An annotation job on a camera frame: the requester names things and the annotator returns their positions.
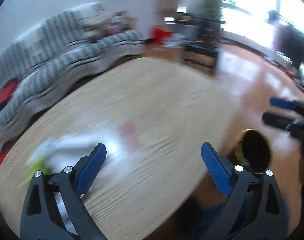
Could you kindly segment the white paper on table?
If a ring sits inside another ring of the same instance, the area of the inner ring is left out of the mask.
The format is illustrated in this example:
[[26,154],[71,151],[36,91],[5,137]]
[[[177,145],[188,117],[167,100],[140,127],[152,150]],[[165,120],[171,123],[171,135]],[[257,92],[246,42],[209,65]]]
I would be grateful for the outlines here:
[[36,147],[26,161],[29,174],[37,170],[45,174],[61,172],[66,166],[74,166],[80,158],[88,156],[95,146],[106,146],[107,159],[118,155],[117,141],[102,137],[98,133],[90,135],[66,134],[52,137]]

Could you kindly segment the black side table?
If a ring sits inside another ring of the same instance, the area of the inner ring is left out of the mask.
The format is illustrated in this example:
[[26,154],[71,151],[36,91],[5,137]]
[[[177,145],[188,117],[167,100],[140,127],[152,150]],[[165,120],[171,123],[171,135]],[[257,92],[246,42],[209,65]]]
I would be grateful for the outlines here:
[[194,16],[196,34],[183,48],[183,62],[215,70],[220,53],[221,25],[224,21],[208,16]]

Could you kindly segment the red cushion on sofa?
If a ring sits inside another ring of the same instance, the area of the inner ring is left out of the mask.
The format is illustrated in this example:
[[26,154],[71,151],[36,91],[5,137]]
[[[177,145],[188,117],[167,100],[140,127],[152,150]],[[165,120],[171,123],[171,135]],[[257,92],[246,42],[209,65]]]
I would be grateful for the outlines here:
[[12,97],[13,92],[16,90],[20,83],[20,80],[16,77],[7,81],[4,87],[2,88],[0,92],[0,110],[3,109],[9,100]]

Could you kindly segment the red bag by wall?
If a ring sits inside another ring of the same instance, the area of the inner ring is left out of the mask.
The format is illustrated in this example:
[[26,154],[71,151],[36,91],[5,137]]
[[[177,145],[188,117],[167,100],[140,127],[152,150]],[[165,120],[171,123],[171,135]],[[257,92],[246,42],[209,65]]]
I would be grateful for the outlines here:
[[160,27],[152,27],[151,30],[152,39],[155,42],[155,44],[161,44],[161,45],[165,44],[164,42],[165,39],[171,37],[172,34],[173,33],[171,31],[163,30]]

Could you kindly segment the wooden oval table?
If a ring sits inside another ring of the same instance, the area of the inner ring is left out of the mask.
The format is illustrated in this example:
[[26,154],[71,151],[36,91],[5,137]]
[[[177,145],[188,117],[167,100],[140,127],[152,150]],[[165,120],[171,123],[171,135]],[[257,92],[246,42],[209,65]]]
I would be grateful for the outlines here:
[[16,142],[0,166],[0,209],[19,232],[27,160],[47,139],[103,143],[107,160],[85,205],[108,239],[144,239],[203,178],[200,149],[219,148],[236,103],[220,84],[154,57],[109,70],[61,100]]

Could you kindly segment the gold rimmed trash bin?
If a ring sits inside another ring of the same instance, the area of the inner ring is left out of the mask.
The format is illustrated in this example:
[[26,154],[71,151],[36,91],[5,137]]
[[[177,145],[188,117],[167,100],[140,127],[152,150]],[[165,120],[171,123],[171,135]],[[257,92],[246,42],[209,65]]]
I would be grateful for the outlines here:
[[272,150],[265,135],[256,129],[245,129],[239,133],[229,159],[252,173],[262,173],[270,165]]

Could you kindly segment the black white striped sofa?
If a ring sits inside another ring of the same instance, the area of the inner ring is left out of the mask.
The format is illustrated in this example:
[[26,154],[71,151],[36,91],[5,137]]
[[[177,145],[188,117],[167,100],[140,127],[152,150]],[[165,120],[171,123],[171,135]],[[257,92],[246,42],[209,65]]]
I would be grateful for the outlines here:
[[0,54],[0,96],[18,82],[0,103],[0,148],[79,79],[141,54],[143,44],[131,15],[107,12],[99,2],[63,11],[21,35]]

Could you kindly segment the person standing by window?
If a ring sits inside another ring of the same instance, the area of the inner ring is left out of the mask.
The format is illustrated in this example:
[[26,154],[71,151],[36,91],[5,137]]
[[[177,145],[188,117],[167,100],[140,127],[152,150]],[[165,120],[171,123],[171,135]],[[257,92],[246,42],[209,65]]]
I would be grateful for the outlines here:
[[283,53],[292,61],[292,66],[299,70],[304,62],[304,33],[293,27],[291,24],[280,23],[280,15],[277,11],[268,12],[268,23],[274,27],[273,45],[267,59],[275,62],[276,53]]

